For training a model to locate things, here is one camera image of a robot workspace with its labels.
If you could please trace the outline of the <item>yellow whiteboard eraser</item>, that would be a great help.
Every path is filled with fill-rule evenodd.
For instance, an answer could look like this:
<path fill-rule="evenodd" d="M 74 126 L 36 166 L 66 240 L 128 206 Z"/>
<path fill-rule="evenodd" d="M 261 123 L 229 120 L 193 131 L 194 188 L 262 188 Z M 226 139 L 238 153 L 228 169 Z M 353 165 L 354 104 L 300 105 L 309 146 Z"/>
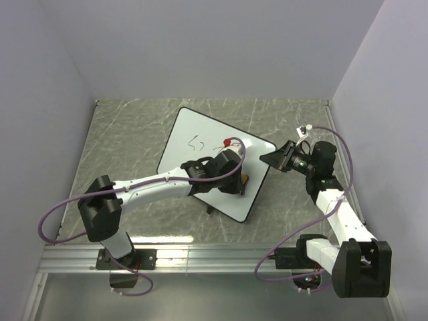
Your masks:
<path fill-rule="evenodd" d="M 239 195 L 245 194 L 245 189 L 247 187 L 248 182 L 249 182 L 249 176 L 247 174 L 241 173 L 239 182 L 237 184 L 237 191 Z"/>

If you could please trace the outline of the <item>white whiteboard black frame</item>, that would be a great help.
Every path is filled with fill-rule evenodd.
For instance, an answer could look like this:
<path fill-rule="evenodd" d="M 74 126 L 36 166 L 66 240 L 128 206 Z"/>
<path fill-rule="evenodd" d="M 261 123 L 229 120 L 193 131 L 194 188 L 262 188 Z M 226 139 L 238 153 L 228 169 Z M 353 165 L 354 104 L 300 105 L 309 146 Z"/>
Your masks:
<path fill-rule="evenodd" d="M 263 138 L 240 130 L 187 107 L 179 109 L 169 137 L 161 154 L 156 172 L 164 173 L 186 161 L 204 156 L 217 156 L 226 138 L 238 137 L 245 145 L 242 173 L 249 182 L 242 196 L 229 195 L 213 189 L 195 197 L 238 223 L 247 220 L 257 195 L 269 171 L 259 158 L 277 150 L 277 146 Z"/>

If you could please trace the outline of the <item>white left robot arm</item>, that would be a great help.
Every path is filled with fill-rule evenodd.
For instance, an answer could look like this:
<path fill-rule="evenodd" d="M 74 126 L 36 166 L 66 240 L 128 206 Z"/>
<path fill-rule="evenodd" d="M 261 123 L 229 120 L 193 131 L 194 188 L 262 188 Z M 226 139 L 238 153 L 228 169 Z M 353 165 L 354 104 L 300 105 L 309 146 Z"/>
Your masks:
<path fill-rule="evenodd" d="M 141 205 L 213 189 L 242 195 L 247 184 L 241 173 L 244 158 L 245 152 L 238 145 L 223 148 L 216 157 L 190 160 L 165 173 L 136 181 L 111 181 L 107 175 L 98 177 L 78 202 L 89 241 L 101 243 L 120 269 L 131 267 L 136 254 L 128 233 L 120 229 L 123 214 Z"/>

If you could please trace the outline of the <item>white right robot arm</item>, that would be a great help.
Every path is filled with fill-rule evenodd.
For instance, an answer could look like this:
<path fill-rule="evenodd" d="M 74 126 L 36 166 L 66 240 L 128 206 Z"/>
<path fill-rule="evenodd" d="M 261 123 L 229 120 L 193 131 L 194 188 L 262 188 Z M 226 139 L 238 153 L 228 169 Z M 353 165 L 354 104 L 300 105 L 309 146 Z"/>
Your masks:
<path fill-rule="evenodd" d="M 302 234 L 295 247 L 277 248 L 270 257 L 279 270 L 324 269 L 340 298 L 385 298 L 390 290 L 392 249 L 368 231 L 344 196 L 334 175 L 336 151 L 333 144 L 318 141 L 306 154 L 289 140 L 279 150 L 260 156 L 278 171 L 305 176 L 307 194 L 338 241 L 333 245 L 322 234 Z"/>

